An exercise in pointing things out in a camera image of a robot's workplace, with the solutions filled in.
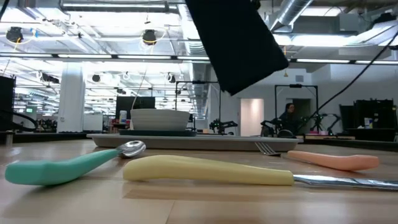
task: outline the teal spoon handle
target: teal spoon handle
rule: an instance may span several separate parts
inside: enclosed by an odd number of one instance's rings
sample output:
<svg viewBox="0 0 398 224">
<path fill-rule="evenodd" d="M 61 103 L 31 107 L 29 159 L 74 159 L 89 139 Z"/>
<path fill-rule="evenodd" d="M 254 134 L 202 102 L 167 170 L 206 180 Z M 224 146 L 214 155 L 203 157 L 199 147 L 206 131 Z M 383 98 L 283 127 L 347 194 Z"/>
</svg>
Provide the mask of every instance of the teal spoon handle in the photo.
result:
<svg viewBox="0 0 398 224">
<path fill-rule="evenodd" d="M 22 161 L 9 164 L 6 180 L 13 184 L 55 185 L 69 182 L 118 156 L 109 149 L 89 153 L 65 161 Z"/>
</svg>

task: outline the white bowl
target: white bowl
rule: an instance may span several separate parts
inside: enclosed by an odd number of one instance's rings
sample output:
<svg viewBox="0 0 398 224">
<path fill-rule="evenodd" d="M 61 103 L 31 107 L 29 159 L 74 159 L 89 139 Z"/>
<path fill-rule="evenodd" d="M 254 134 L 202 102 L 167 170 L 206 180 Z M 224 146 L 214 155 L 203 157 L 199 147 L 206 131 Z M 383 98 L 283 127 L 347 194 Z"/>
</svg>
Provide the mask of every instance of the white bowl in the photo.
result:
<svg viewBox="0 0 398 224">
<path fill-rule="evenodd" d="M 136 109 L 131 110 L 134 130 L 184 131 L 190 113 L 175 110 Z"/>
</svg>

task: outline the person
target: person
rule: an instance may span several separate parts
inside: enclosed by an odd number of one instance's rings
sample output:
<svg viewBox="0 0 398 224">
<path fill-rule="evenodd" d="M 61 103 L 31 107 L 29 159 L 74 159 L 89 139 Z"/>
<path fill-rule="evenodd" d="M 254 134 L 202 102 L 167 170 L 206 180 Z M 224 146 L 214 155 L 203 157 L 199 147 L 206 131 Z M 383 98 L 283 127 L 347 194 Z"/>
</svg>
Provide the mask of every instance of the person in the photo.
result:
<svg viewBox="0 0 398 224">
<path fill-rule="evenodd" d="M 283 129 L 289 130 L 292 133 L 296 132 L 298 122 L 294 120 L 294 104 L 287 103 L 285 107 L 285 112 L 279 116 L 282 120 Z"/>
</svg>

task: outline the tray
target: tray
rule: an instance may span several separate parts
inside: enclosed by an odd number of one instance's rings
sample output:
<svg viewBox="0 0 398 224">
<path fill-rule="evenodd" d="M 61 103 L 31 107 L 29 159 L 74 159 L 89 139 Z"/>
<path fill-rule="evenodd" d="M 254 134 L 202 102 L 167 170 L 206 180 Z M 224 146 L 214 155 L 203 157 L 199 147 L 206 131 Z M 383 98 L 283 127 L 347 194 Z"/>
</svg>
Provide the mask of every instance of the tray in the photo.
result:
<svg viewBox="0 0 398 224">
<path fill-rule="evenodd" d="M 196 131 L 141 131 L 141 130 L 119 130 L 121 136 L 175 136 L 195 137 Z"/>
<path fill-rule="evenodd" d="M 99 147 L 118 147 L 129 141 L 143 141 L 148 149 L 185 149 L 217 151 L 256 151 L 256 142 L 263 142 L 277 152 L 293 150 L 301 139 L 237 137 L 237 136 L 203 136 L 167 137 L 167 136 L 121 136 L 118 134 L 88 134 Z"/>
</svg>

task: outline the doorway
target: doorway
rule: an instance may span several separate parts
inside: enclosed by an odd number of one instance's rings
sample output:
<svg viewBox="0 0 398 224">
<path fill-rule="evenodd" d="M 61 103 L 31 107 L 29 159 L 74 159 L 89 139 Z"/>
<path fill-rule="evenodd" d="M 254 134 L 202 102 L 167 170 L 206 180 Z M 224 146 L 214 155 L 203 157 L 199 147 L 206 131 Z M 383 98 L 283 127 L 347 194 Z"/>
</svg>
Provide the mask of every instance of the doorway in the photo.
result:
<svg viewBox="0 0 398 224">
<path fill-rule="evenodd" d="M 292 99 L 294 104 L 294 120 L 300 121 L 301 117 L 311 116 L 311 99 Z M 305 126 L 301 127 L 297 134 L 309 133 L 312 127 L 312 122 L 308 122 Z"/>
</svg>

